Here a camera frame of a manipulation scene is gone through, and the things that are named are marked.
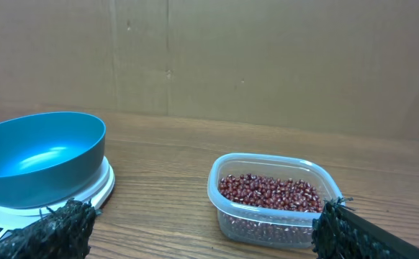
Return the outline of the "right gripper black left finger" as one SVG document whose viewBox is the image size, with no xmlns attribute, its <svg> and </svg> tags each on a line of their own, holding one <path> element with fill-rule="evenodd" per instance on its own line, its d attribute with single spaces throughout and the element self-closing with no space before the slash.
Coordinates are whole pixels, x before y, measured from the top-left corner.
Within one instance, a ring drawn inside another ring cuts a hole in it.
<svg viewBox="0 0 419 259">
<path fill-rule="evenodd" d="M 90 201 L 69 199 L 49 212 L 0 240 L 0 259 L 84 259 L 90 253 L 89 238 L 101 210 Z"/>
</svg>

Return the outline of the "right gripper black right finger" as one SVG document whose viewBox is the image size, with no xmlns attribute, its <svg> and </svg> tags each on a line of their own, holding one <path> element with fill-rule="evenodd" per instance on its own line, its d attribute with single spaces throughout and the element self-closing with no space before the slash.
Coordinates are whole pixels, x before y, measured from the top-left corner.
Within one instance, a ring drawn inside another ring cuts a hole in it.
<svg viewBox="0 0 419 259">
<path fill-rule="evenodd" d="M 312 251 L 319 259 L 419 259 L 419 247 L 361 218 L 345 203 L 326 201 L 312 221 Z"/>
</svg>

